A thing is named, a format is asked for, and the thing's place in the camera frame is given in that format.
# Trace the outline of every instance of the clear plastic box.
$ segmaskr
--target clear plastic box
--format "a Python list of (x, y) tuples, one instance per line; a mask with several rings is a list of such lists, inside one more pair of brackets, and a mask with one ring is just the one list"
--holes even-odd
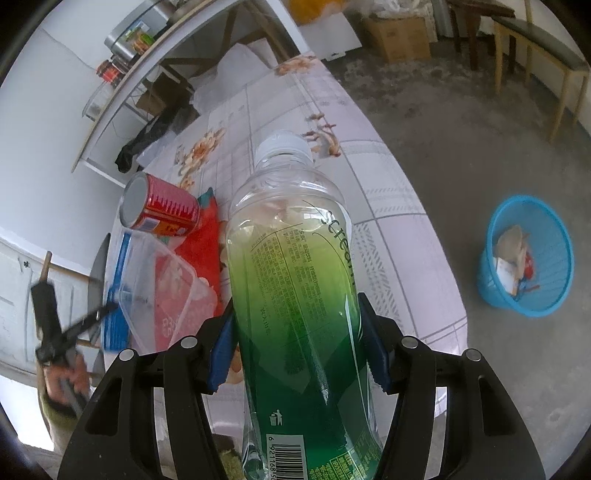
[(150, 233), (131, 234), (119, 305), (140, 355), (166, 350), (213, 316), (215, 291)]

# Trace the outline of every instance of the red snack bag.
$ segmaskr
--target red snack bag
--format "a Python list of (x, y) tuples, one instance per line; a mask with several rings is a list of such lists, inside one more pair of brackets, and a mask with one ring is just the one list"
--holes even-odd
[(525, 254), (525, 270), (523, 276), (526, 280), (531, 280), (534, 278), (534, 259), (531, 258), (529, 252)]
[[(213, 189), (209, 189), (198, 199), (200, 206), (199, 220), (193, 231), (187, 235), (174, 252), (182, 257), (194, 269), (198, 277), (205, 278), (217, 295), (214, 316), (223, 312), (220, 302), (220, 261), (218, 247), (217, 203)], [(184, 273), (170, 268), (165, 258), (157, 258), (155, 265), (156, 290), (154, 292), (154, 335), (157, 351), (163, 351), (173, 337), (176, 319), (185, 307), (188, 296)], [(196, 332), (183, 332), (188, 335)]]
[(219, 221), (217, 202), (210, 187), (198, 199), (201, 212), (195, 228), (174, 252), (184, 258), (203, 277), (217, 294), (217, 306), (214, 315), (223, 312), (220, 301), (220, 258), (217, 244)]

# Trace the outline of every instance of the door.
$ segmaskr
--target door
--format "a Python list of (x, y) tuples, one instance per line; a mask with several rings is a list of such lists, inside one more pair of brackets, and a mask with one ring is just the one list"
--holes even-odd
[[(35, 331), (31, 285), (38, 281), (41, 262), (0, 241), (0, 362), (35, 373)], [(49, 270), (56, 289), (62, 329), (87, 312), (88, 283), (63, 271)]]

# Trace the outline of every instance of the bottle cap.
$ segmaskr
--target bottle cap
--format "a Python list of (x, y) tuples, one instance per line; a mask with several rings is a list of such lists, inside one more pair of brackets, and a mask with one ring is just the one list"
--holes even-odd
[(299, 157), (303, 155), (307, 157), (310, 165), (314, 163), (312, 150), (305, 138), (289, 130), (276, 130), (264, 139), (256, 149), (255, 167), (261, 160), (281, 154), (295, 154)]

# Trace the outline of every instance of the concrete floor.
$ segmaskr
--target concrete floor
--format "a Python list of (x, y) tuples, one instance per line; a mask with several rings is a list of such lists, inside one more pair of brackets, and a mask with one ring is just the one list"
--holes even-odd
[[(480, 47), (479, 72), (469, 69), (467, 45), (457, 56), (451, 41), (432, 44), (429, 61), (386, 65), (359, 49), (328, 67), (414, 186), (466, 305), (469, 345), (504, 383), (550, 477), (591, 422), (591, 138), (580, 125), (571, 128), (566, 113), (549, 145), (556, 97), (535, 79), (526, 88), (519, 67), (495, 96), (493, 57)], [(489, 218), (517, 193), (555, 208), (574, 244), (569, 298), (542, 319), (493, 309), (475, 286)], [(430, 475), (439, 468), (443, 435), (441, 416)]]

